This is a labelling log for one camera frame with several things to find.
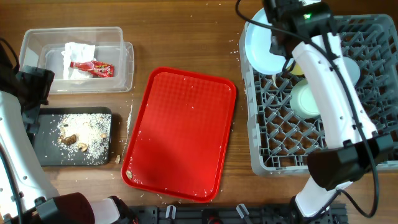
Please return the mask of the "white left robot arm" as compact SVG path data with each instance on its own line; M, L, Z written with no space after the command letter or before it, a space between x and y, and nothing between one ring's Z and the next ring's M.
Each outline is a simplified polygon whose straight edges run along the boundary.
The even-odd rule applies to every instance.
M81 193L60 195L48 181L28 132L36 130L41 105L48 104L54 73L20 67L1 39L1 214L5 223L139 223L116 196L89 202Z

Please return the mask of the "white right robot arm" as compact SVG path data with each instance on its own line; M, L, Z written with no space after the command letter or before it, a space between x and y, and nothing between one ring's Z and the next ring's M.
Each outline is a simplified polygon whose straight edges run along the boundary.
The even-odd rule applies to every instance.
M326 149L308 155L310 178L294 198L304 220L317 218L346 188L368 172L379 203L377 165L392 151L389 134L381 134L366 114L349 77L334 15L325 2L263 3L275 36L271 52L292 58L302 69L320 112Z

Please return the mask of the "white napkin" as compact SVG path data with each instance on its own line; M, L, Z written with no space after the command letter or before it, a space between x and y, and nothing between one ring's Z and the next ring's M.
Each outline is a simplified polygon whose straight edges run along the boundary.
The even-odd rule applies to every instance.
M63 55L63 79L64 80L80 80L93 78L93 75L81 71L79 69L71 68L72 62L90 62L94 59L95 45L80 44L76 42L68 42L65 44Z

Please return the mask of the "white plastic spoon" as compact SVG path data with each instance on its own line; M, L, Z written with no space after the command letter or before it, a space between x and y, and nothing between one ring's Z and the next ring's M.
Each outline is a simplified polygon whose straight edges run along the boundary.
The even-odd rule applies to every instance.
M275 88L278 88L278 86L276 84L276 80L277 80L277 74L273 74L271 77L272 84Z

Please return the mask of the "light blue bowl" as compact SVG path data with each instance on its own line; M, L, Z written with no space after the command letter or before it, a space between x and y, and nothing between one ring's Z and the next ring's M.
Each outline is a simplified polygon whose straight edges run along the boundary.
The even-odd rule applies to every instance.
M359 65L349 57L343 57L343 60L352 84L356 85L361 76Z

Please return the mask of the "green bowl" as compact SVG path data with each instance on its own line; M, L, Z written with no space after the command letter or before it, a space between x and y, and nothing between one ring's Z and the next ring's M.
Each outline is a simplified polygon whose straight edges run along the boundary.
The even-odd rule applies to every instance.
M296 115L304 119L320 115L318 106L306 79L299 81L290 92L290 107Z

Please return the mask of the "yellow cup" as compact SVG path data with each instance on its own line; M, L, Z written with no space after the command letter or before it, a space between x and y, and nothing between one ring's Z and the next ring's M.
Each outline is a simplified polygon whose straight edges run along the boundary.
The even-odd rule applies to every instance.
M296 76L300 76L303 75L304 72L302 71L302 69L300 68L300 66L293 62L287 69L292 75L296 75Z

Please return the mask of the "red snack wrapper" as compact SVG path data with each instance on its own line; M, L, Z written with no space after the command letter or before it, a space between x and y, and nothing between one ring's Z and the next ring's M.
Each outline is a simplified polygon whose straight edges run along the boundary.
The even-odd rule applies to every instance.
M89 62L71 62L71 68L88 72L96 77L111 78L114 77L114 65L92 60Z

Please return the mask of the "light blue plate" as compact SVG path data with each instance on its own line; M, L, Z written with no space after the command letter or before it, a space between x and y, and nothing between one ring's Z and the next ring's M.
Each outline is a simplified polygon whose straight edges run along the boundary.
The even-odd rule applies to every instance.
M274 75L282 71L286 59L270 53L272 32L249 23L245 34L245 52L253 69L265 75Z

